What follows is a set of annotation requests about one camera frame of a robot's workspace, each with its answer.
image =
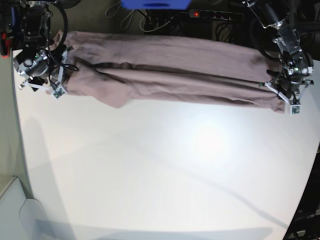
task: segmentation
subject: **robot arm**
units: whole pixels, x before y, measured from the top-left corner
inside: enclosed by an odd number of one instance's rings
[[[297,114],[301,110],[300,86],[304,85],[307,88],[309,84],[313,84],[312,81],[305,80],[305,78],[313,73],[314,63],[311,56],[301,49],[299,33],[288,22],[289,8],[282,0],[246,0],[245,3],[263,28],[276,30],[273,42],[277,45],[279,56],[278,59],[272,58],[271,60],[280,62],[282,71],[268,70],[268,74],[273,79],[262,85],[277,93],[281,99],[290,104],[291,114]]]
[[[49,5],[58,8],[64,23],[63,36],[54,50],[49,48],[53,43],[50,39],[50,18],[53,14]],[[13,39],[14,50],[22,49],[13,59],[15,70],[25,78],[19,88],[28,86],[34,91],[43,89],[58,99],[67,93],[62,85],[65,70],[78,70],[75,66],[66,64],[68,50],[64,41],[68,32],[68,19],[64,9],[60,2],[52,0],[25,0],[18,7],[12,8],[14,25],[5,36]],[[56,77],[52,77],[54,71],[58,71]]]

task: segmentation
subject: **red switch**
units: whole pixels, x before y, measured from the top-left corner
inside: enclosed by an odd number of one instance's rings
[[[10,50],[12,46],[12,40],[7,39],[7,33],[1,34],[1,57],[6,59],[10,57]]]
[[[199,10],[190,10],[189,11],[189,17],[193,19],[197,19],[200,17],[200,11]]]

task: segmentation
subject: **power strip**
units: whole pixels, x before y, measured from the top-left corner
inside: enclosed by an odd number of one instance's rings
[[[189,17],[193,19],[213,19],[225,21],[242,21],[244,19],[244,15],[242,13],[197,9],[189,10]]]

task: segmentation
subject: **black cable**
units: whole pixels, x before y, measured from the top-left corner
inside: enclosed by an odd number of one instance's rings
[[[62,18],[63,18],[63,35],[61,37],[59,45],[57,46],[57,48],[58,48],[58,47],[61,47],[65,43],[68,31],[69,31],[69,23],[68,23],[68,17],[67,17],[66,11],[62,7],[62,5],[58,3],[58,4],[53,4],[53,6],[55,6],[59,10],[59,12],[61,13]]]
[[[231,31],[226,30],[225,33],[221,37],[221,41],[226,42],[226,40],[228,39],[228,36],[230,36],[230,33],[231,33]]]
[[[221,27],[221,29],[219,30],[219,32],[218,32],[218,41],[220,41],[220,35],[222,34],[222,32],[227,28],[227,24],[226,23],[224,23],[223,25],[222,25],[223,27]]]
[[[256,26],[257,20],[253,19],[252,22],[250,23],[250,28],[249,28],[249,32],[250,32],[250,39],[251,42],[253,43],[254,47],[267,59],[269,59],[270,61],[273,62],[280,62],[280,59],[278,57],[272,57],[270,56],[268,53],[266,53],[266,51],[259,45],[259,43],[257,42],[256,38],[255,38],[255,26]]]
[[[225,41],[228,39],[228,36],[230,35],[229,33],[232,32],[232,29],[228,26],[228,24],[229,24],[229,23],[226,23],[225,26],[224,26],[224,27],[219,31],[219,33],[218,33],[218,38],[220,39],[220,35],[222,34],[222,32],[223,32],[225,29],[227,29],[227,28],[229,29],[229,32],[228,32],[228,30],[226,30],[225,33],[222,35],[222,37],[221,37],[221,41],[222,41],[222,42],[225,42]]]
[[[58,46],[56,47],[58,49],[58,48],[62,47],[64,42],[66,41],[69,26],[68,26],[68,17],[67,17],[65,10],[63,9],[63,7],[60,4],[57,4],[54,6],[60,11],[60,13],[63,17],[63,35],[61,37],[61,40],[60,40]],[[47,50],[48,50],[49,56],[51,57],[51,59],[54,61],[54,63],[56,65],[63,67],[65,70],[78,72],[79,68],[77,66],[72,65],[72,64],[63,64],[55,59],[55,57],[52,54],[52,51],[50,50],[50,43],[49,42],[50,42],[50,20],[48,20],[48,22],[47,22],[47,33],[46,33],[46,43],[47,43],[46,45],[47,45]]]
[[[219,30],[219,28],[223,25],[225,25],[226,23],[225,22],[221,22],[219,23],[216,27],[215,27],[215,38],[217,41],[220,41],[220,34],[221,32],[223,31],[224,27],[222,27],[221,30]]]
[[[59,66],[55,66],[50,72],[49,72],[49,83],[50,83],[50,86],[53,88],[53,90],[56,90],[58,88],[58,86],[51,80],[51,75],[52,73],[54,72],[54,70],[57,69],[57,67]]]
[[[222,39],[222,41],[223,42],[227,42],[228,41],[228,43],[231,43],[231,42],[233,42],[233,41],[231,41],[231,36],[233,36],[233,34],[234,34],[234,28],[229,32],[229,34],[226,36],[226,38],[223,40]]]
[[[138,11],[139,13],[141,13],[146,20],[148,19],[147,16],[146,16],[142,11],[140,11],[139,9],[137,9],[137,11]]]

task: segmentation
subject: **pink cloth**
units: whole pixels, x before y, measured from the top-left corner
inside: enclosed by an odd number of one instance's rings
[[[278,70],[254,49],[188,37],[70,32],[68,60],[79,67],[70,94],[120,108],[132,99],[225,104],[284,111],[259,83]]]

